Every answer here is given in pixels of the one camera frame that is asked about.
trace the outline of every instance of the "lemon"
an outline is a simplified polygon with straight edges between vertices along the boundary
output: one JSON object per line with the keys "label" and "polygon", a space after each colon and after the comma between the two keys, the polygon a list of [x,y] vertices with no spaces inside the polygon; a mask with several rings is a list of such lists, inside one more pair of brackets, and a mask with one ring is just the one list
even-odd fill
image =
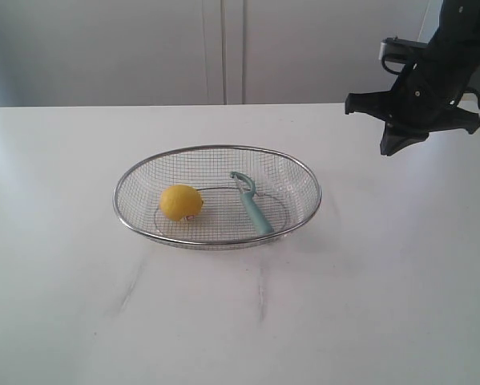
{"label": "lemon", "polygon": [[177,184],[161,193],[159,209],[171,221],[198,215],[204,201],[193,187]]}

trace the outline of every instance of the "peeler handle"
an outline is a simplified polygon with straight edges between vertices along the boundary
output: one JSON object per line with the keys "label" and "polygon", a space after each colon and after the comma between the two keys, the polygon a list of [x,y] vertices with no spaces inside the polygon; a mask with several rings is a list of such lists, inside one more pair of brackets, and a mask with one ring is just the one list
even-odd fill
{"label": "peeler handle", "polygon": [[259,235],[267,235],[273,233],[273,227],[270,225],[270,222],[261,212],[260,208],[257,207],[256,202],[252,199],[250,194],[241,194],[241,203],[245,207],[252,224],[256,228],[256,231]]}

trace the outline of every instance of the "basket rim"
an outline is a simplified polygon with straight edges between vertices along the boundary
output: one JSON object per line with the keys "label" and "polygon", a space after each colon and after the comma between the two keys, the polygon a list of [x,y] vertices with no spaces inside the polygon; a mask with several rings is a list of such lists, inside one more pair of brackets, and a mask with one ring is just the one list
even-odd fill
{"label": "basket rim", "polygon": [[[235,150],[242,150],[242,151],[254,151],[254,152],[263,152],[263,153],[268,153],[272,155],[277,155],[281,156],[283,158],[286,158],[288,160],[291,160],[292,162],[298,164],[301,166],[310,176],[311,179],[313,180],[314,186],[318,192],[318,199],[315,204],[315,207],[311,214],[309,214],[304,220],[296,223],[295,225],[284,229],[280,231],[276,231],[274,233],[270,233],[268,235],[264,236],[259,236],[259,237],[250,237],[250,238],[244,238],[240,240],[230,240],[230,241],[207,241],[207,242],[202,242],[202,241],[189,241],[189,240],[184,240],[184,239],[176,239],[176,238],[170,238],[170,237],[164,237],[161,235],[149,233],[148,231],[142,230],[134,226],[133,224],[129,223],[122,215],[122,213],[119,210],[119,191],[122,188],[122,185],[124,181],[139,167],[143,166],[146,163],[149,163],[153,160],[165,157],[165,156],[170,156],[170,155],[175,155],[175,154],[180,154],[184,152],[192,152],[192,151],[199,151],[199,150],[213,150],[213,149],[235,149]],[[278,237],[282,237],[285,234],[292,233],[293,231],[299,229],[300,227],[306,225],[309,221],[311,221],[314,216],[317,214],[318,209],[321,206],[321,200],[322,200],[323,194],[321,191],[321,186],[318,183],[318,179],[314,172],[311,170],[311,168],[303,163],[302,161],[298,160],[294,156],[290,156],[288,154],[285,154],[283,152],[278,152],[275,150],[270,150],[267,148],[261,148],[261,147],[252,147],[252,146],[244,146],[244,145],[235,145],[235,144],[208,144],[208,145],[202,145],[202,146],[192,146],[192,147],[185,147],[185,148],[178,148],[176,150],[171,150],[171,151],[166,151],[166,152],[161,152],[159,154],[149,156],[148,158],[141,160],[131,168],[129,168],[119,179],[119,182],[115,186],[115,190],[113,191],[113,209],[115,211],[115,215],[117,218],[122,222],[123,225],[128,227],[130,230],[134,231],[135,233],[144,235],[147,238],[151,238],[153,241],[161,241],[163,243],[168,243],[168,244],[173,244],[173,245],[186,245],[186,246],[195,246],[195,247],[213,247],[213,246],[234,246],[234,245],[247,245],[247,244],[252,244],[260,241],[267,241],[271,239],[275,239]]]}

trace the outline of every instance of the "wire mesh basket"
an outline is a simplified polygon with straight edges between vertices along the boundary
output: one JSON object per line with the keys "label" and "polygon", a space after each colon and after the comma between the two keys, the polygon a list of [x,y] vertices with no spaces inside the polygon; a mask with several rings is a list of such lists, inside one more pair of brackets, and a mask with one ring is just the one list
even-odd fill
{"label": "wire mesh basket", "polygon": [[[231,172],[255,182],[253,200],[271,233],[256,232]],[[175,184],[192,186],[202,196],[202,211],[190,221],[170,221],[159,209],[161,193]],[[181,148],[147,158],[123,175],[113,196],[115,213],[129,229],[165,245],[206,250],[275,241],[309,222],[320,203],[320,185],[299,160],[228,145]]]}

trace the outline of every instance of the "table surface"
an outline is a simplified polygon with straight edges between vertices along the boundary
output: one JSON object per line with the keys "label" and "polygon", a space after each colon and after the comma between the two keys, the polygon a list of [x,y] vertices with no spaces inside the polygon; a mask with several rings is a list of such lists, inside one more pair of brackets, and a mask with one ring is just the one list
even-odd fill
{"label": "table surface", "polygon": [[[340,104],[0,109],[0,385],[480,384],[480,130],[381,134]],[[320,212],[232,252],[121,225],[122,174],[197,144],[299,158]]]}

